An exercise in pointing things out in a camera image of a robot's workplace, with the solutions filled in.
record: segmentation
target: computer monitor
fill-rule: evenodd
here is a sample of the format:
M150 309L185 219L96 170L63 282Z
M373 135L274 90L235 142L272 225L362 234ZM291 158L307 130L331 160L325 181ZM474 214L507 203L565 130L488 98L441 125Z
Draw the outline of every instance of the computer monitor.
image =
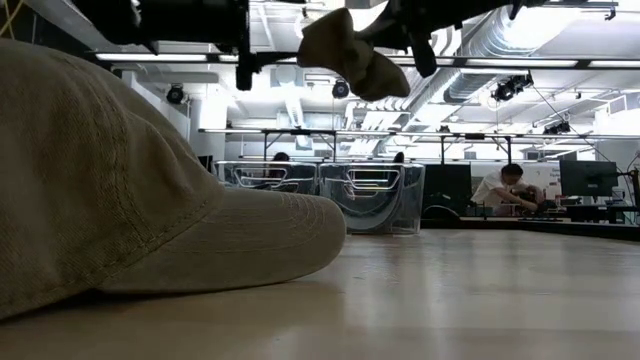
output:
M610 161L560 161L560 184L565 196L613 195L618 169Z
M471 193L470 165L425 165L422 209L446 206L458 214L466 212Z

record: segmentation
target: ceiling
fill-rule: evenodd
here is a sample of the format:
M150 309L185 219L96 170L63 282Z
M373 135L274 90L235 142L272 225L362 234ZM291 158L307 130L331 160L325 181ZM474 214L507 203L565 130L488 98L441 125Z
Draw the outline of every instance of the ceiling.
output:
M527 18L527 15L524 15L525 20L518 25L521 27L519 31L522 35L514 41L522 43L531 40L528 37L546 34L547 38L543 43L538 44L540 46L536 46L533 51L529 49L527 55L534 57L637 57L640 59L640 1L617 1L620 7L617 17L612 21L604 20L605 15L609 13L607 9L574 10L570 17L562 13L562 9L553 10L557 13L554 12L551 17L547 15L546 18L531 16ZM106 42L95 31L93 37L89 38L86 33L86 19L78 18L77 14L73 18L73 11L69 10L69 5L64 0L30 0L28 3L48 20L72 35L75 27L83 29L83 34L77 37L90 47L99 51L114 50L113 45ZM384 5L385 3L382 3L371 9L351 10L356 29L370 23ZM308 18L304 18L302 7L299 5L252 1L252 48L255 51L296 51L300 43L300 30L314 19L341 6L344 6L344 1L312 1L306 5ZM440 31L433 37L432 46L440 55L457 55L472 51L469 49L474 42L482 43L481 37L488 36L483 31L491 29L491 21L494 21L492 19L494 18L480 16L465 22L459 32L453 29ZM139 50L135 47L118 50L132 49ZM217 52L211 44L169 42L162 43L160 50L161 52ZM496 109L489 95L495 89L496 83L504 79L505 75L491 75L486 82L483 82L483 86L474 88L476 91L473 91L464 102L449 103L443 99L442 91L456 80L456 76L459 76L454 73L457 71L447 73L448 69L440 70L440 73L432 78L421 79L415 69L403 68L412 85L410 97L370 104L360 101L355 96L342 100L333 99L331 88L332 82L335 81L335 74L323 69L296 69L297 84L300 86L292 90L278 84L274 67L266 67L261 74L254 76L253 89L249 92L236 90L233 65L176 64L144 70L147 73L159 72L160 75L217 74L219 77L217 86L223 88L229 95L228 120L231 120L234 127L248 126L248 124L252 127L273 126L273 120L279 113L288 112L287 106L292 106L291 99L294 98L305 114L302 120L303 126L304 118L311 118L306 114L326 114L326 116L333 114L344 117L342 124L345 127L358 126L363 130L368 127L381 130L381 124L385 124L384 126L399 124L404 130L435 131L442 124L455 124L462 132L493 132L496 129L531 131L535 128L541 129L545 124L558 120L558 113L568 116L575 124L588 125L593 122L594 110L597 108L606 106L611 101L619 99L626 93L632 93L636 89L640 91L640 72L637 71L538 70L532 72L535 89L525 90L514 100L501 104ZM321 81L305 81L311 77L320 78ZM162 76L152 78L153 81L145 85L156 89L167 89L170 86L168 82L162 81ZM207 83L186 83L185 89L193 97L204 97L207 92ZM367 113L381 110L388 113L389 119L380 118L376 122L370 121L370 124L367 124ZM408 113L408 116L399 116L399 111ZM306 123L306 126L316 127L319 126L318 124Z

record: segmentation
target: black cable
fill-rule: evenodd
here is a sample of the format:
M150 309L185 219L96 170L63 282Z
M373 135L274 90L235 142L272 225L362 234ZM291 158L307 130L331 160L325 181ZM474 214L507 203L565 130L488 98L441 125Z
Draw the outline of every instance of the black cable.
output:
M558 111L553 107L553 105L551 105L551 103L550 103L549 101L547 101L547 99L546 99L546 98L545 98L545 97L540 93L540 91L538 91L538 88L536 88L536 87L535 87L535 85L531 85L531 87L533 88L533 90L535 90L535 91L538 93L538 95L540 95L540 98L542 98L542 100L543 100L545 103L547 103L547 105L549 106L549 108L551 108L551 110L553 110L553 112L554 112L554 113L555 113L555 114L560 118L560 120L564 120L564 118L562 117L562 115L560 115L560 113L559 113L559 112L558 112ZM580 134L579 132L577 132L577 131L576 131L576 129L574 129L574 128L573 128L573 126L571 126L571 124L569 124L569 122L568 122L568 121L567 121L567 124L569 125L569 128L571 129L571 131L573 131L573 132L574 132L574 133L576 133L577 135L582 135L582 134ZM605 160L607 160L607 161L608 161L608 162L610 162L610 163L613 163L613 164L616 166L616 169L617 169L620 173L623 173L622 169L620 169L620 167L618 166L618 164L617 164L617 163L615 163L614 161L611 161L608 157L606 157L606 156L605 156L605 155L604 155L600 150L598 150L598 149L596 148L596 146L595 146L594 144L592 144L591 142L589 142L589 141L588 141L587 139L585 139L585 138L582 138L582 140L584 140L584 142L586 142L586 143L587 143L587 145L589 145L589 146L590 146L590 147L591 147L595 152L597 152L597 153L598 153L602 158L604 158ZM629 194L629 198L631 199L631 204L632 204L633 206L636 206L635 201L634 201L633 196L632 196L631 187L629 187L629 182L627 181L627 179L626 179L626 178L624 179L624 183L625 183L625 185L627 185L627 191L629 191L629 192L628 192L628 194ZM631 219L629 219L629 218L627 217L627 215L625 215L624 217L625 217L627 220L629 220L629 222L631 222Z

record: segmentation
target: desk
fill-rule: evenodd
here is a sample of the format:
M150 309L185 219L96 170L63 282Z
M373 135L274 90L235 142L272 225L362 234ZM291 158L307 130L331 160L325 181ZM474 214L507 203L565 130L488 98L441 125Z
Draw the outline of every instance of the desk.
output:
M607 220L609 224L617 224L617 215L621 212L638 212L635 206L606 206L606 205L568 205L567 217L574 222L588 222Z

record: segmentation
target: man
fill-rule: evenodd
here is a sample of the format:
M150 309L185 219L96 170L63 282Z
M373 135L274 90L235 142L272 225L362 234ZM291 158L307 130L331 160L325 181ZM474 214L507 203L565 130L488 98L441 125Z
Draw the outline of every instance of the man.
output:
M538 205L523 200L514 195L513 192L534 192L536 194L536 201L542 202L543 194L542 190L537 186L529 185L522 180L524 171L517 164L509 164L503 167L500 171L495 171L485 176L478 186L478 190L471 198L471 201L478 205L484 205L488 207L498 208L495 213L498 215L503 211L500 209L502 203L519 204L530 211L536 211Z

